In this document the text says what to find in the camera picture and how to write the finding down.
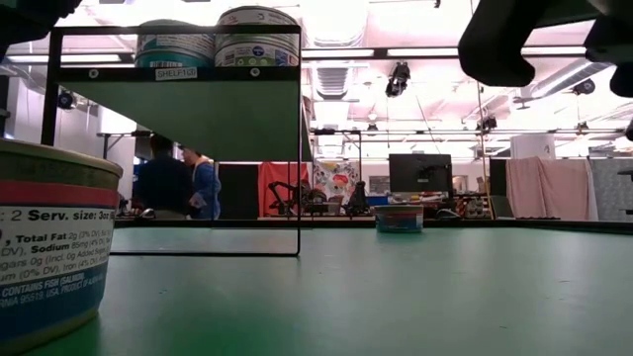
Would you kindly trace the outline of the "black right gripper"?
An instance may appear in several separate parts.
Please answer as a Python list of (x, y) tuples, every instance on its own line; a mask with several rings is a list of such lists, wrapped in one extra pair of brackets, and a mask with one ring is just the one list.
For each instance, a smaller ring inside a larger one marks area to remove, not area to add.
[(585, 59), (615, 65), (610, 90), (630, 97), (632, 0), (481, 0), (458, 42), (461, 68), (489, 86), (525, 86), (535, 76), (522, 54), (533, 30), (588, 20)]

